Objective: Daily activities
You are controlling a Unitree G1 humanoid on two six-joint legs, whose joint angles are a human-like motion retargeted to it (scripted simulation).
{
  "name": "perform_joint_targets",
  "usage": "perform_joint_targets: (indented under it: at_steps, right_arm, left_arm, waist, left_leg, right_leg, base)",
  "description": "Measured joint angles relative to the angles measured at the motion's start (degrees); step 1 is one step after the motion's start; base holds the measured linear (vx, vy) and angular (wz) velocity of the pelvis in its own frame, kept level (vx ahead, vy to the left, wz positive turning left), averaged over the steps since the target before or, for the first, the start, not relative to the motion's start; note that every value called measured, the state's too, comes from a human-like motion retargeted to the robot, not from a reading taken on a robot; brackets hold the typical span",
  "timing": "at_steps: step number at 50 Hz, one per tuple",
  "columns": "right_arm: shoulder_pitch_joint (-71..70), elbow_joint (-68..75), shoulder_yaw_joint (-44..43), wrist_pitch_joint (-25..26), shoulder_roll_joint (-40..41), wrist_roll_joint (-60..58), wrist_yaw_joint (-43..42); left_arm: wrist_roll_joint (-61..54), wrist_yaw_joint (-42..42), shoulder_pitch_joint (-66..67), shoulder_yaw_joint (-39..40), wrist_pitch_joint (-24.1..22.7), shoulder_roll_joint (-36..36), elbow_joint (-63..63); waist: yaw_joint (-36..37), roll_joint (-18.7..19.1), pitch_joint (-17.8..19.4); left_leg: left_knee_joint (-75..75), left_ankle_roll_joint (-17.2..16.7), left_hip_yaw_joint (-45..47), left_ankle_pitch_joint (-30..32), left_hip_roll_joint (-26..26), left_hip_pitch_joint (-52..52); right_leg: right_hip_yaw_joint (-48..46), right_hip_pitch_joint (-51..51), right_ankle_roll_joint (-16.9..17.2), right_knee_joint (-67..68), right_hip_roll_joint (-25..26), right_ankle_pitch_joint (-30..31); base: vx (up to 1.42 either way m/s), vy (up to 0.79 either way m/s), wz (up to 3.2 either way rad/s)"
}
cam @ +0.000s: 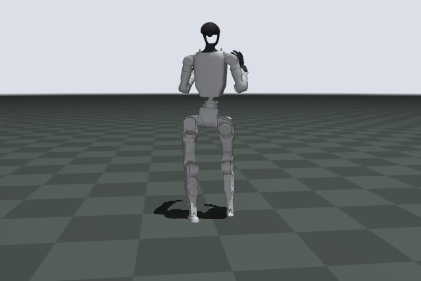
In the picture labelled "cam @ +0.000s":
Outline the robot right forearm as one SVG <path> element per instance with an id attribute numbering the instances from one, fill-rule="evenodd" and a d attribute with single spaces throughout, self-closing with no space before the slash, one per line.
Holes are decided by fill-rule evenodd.
<path id="1" fill-rule="evenodd" d="M 248 88 L 247 74 L 249 72 L 248 71 L 247 72 L 243 71 L 242 68 L 241 68 L 241 71 L 242 71 L 242 76 L 243 76 L 243 86 L 244 86 L 245 90 L 247 90 L 247 88 Z"/>

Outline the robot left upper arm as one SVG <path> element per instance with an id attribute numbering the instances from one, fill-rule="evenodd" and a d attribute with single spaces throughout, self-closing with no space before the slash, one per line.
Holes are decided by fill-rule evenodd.
<path id="1" fill-rule="evenodd" d="M 182 93 L 189 93 L 191 85 L 188 84 L 192 73 L 194 55 L 188 55 L 183 59 L 183 67 L 181 73 L 181 82 L 179 91 Z"/>

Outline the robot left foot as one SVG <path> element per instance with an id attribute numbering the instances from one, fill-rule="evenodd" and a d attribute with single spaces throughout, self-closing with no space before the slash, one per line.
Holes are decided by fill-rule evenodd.
<path id="1" fill-rule="evenodd" d="M 189 217 L 188 215 L 187 219 L 189 219 L 191 222 L 199 222 L 199 218 L 196 217 L 195 214 L 193 214 L 193 217 Z"/>

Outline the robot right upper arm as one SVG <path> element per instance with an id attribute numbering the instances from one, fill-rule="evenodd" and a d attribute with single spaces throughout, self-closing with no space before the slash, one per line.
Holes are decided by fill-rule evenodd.
<path id="1" fill-rule="evenodd" d="M 243 76 L 241 67 L 239 65 L 239 59 L 236 55 L 231 53 L 224 53 L 224 59 L 226 64 L 230 65 L 230 71 L 235 81 L 234 89 L 237 93 L 246 91 L 243 86 Z"/>

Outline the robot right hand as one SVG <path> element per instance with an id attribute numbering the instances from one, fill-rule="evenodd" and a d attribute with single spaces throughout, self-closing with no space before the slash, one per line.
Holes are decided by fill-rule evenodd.
<path id="1" fill-rule="evenodd" d="M 235 53 L 233 53 L 233 52 L 235 52 Z M 233 50 L 233 52 L 231 52 L 231 54 L 234 54 L 238 57 L 240 67 L 243 69 L 243 71 L 247 72 L 248 70 L 247 70 L 246 66 L 244 65 L 242 53 L 240 51 L 237 52 L 237 51 L 234 51 L 234 50 Z"/>

